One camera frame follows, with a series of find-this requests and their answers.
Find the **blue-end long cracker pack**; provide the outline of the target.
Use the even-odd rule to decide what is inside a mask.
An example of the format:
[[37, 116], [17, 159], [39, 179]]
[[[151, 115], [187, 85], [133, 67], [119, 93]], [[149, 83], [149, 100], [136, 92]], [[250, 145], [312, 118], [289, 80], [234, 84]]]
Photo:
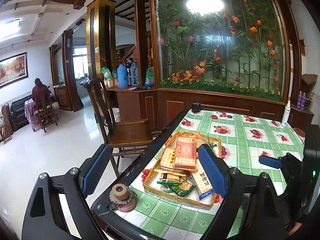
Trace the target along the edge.
[[196, 160], [196, 171], [192, 171], [190, 174], [199, 193], [199, 200], [214, 193], [214, 189], [199, 159]]

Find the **orange-edged cracker pack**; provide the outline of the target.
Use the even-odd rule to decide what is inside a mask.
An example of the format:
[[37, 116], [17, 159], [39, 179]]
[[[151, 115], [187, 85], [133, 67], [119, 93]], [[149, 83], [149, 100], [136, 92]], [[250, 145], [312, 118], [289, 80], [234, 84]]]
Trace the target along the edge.
[[174, 168], [196, 171], [196, 139], [195, 137], [179, 136], [175, 148]]

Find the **dark green cracker packet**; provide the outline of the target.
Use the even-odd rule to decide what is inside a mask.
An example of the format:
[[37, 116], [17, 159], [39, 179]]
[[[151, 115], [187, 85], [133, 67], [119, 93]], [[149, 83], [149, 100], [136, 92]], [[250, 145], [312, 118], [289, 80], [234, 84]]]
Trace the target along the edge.
[[179, 197], [187, 197], [195, 189], [195, 185], [188, 182], [184, 183], [170, 183], [167, 185]]

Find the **yellow square biscuit pack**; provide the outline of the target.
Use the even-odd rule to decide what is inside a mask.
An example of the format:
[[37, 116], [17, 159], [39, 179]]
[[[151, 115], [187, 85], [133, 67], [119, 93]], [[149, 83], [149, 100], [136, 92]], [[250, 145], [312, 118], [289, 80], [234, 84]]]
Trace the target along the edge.
[[175, 161], [175, 149], [165, 148], [161, 156], [161, 161], [159, 166], [164, 169], [173, 169]]

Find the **green-edged soda cracker pack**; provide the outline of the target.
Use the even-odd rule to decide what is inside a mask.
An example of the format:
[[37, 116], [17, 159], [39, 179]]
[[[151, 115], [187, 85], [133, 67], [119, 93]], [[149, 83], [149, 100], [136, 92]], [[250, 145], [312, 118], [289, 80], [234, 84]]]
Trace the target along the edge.
[[161, 185], [182, 185], [187, 183], [187, 178], [185, 176], [178, 176], [171, 173], [162, 173], [157, 184]]

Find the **yellow rimmed white tray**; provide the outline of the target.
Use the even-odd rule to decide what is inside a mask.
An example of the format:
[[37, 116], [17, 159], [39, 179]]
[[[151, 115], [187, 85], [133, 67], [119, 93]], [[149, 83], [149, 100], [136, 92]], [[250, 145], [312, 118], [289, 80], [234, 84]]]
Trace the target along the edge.
[[207, 209], [223, 198], [214, 191], [209, 172], [198, 153], [201, 145], [221, 157], [221, 140], [200, 132], [179, 131], [171, 135], [152, 169], [142, 175], [144, 190], [156, 197], [192, 208]]

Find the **green fruit pattern tablecloth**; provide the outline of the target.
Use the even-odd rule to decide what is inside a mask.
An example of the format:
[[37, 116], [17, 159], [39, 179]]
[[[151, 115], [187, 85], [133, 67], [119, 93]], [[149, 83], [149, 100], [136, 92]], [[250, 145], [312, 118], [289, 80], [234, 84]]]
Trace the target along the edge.
[[[161, 190], [160, 166], [189, 150], [195, 187], [186, 197]], [[138, 197], [129, 212], [101, 218], [115, 239], [294, 239], [309, 214], [304, 142], [278, 121], [202, 110], [177, 116], [112, 184]]]

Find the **white spray bottle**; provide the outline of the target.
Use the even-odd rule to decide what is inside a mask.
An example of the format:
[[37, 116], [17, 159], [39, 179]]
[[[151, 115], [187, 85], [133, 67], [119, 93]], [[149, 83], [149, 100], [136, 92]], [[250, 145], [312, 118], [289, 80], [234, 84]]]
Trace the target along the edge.
[[290, 115], [290, 111], [291, 111], [291, 102], [290, 100], [287, 102], [285, 109], [284, 109], [284, 114], [281, 120], [281, 126], [285, 127], [287, 125], [288, 119], [289, 119], [289, 115]]

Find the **dark wooden chair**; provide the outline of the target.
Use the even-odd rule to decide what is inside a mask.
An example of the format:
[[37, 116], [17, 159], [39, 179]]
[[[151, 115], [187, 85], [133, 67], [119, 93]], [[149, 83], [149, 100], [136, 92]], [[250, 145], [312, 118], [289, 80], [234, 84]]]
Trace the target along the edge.
[[120, 159], [140, 155], [152, 142], [148, 120], [116, 122], [112, 101], [103, 79], [95, 78], [82, 85], [88, 92], [104, 143], [109, 147], [111, 165], [120, 176]]

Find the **black small cup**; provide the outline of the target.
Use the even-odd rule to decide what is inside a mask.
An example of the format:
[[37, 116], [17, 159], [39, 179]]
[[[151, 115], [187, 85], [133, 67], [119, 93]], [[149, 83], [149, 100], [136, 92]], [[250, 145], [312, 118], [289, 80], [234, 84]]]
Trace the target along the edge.
[[191, 111], [192, 111], [194, 114], [200, 113], [201, 110], [202, 110], [202, 108], [201, 108], [201, 103], [200, 103], [200, 102], [193, 102], [193, 103], [191, 104]]

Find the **purple bottles pair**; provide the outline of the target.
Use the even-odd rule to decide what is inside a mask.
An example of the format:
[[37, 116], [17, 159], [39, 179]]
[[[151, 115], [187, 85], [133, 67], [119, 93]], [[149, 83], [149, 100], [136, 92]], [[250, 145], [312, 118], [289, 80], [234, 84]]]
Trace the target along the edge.
[[300, 110], [304, 109], [306, 102], [306, 95], [302, 91], [299, 92], [298, 99], [297, 99], [297, 108]]

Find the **seated person in red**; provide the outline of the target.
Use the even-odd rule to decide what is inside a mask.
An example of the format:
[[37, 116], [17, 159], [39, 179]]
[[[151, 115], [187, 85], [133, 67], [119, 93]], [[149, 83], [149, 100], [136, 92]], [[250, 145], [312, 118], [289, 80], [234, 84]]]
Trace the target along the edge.
[[35, 79], [35, 86], [32, 89], [32, 99], [35, 105], [32, 108], [32, 111], [36, 111], [38, 108], [41, 108], [41, 98], [44, 96], [46, 104], [50, 104], [50, 93], [48, 87], [42, 83], [39, 78]]

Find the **blue thermos flask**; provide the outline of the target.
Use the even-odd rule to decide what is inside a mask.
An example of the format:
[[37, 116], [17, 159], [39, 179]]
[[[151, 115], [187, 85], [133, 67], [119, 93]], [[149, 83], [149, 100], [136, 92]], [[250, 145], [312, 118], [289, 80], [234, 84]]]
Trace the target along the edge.
[[127, 78], [127, 68], [124, 64], [120, 64], [117, 68], [118, 87], [120, 89], [127, 88], [129, 86]]

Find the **framed landscape painting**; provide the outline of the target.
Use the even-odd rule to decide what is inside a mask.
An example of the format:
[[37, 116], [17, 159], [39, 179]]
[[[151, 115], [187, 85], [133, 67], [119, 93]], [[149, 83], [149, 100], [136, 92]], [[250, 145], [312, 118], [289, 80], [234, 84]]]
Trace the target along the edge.
[[0, 87], [8, 86], [28, 77], [27, 52], [0, 61]]

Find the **glass flower display panel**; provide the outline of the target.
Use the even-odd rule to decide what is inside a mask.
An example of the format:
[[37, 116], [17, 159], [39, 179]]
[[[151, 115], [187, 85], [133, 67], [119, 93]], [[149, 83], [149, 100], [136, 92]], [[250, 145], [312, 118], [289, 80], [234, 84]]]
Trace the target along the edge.
[[153, 0], [159, 85], [283, 101], [288, 49], [277, 0]]

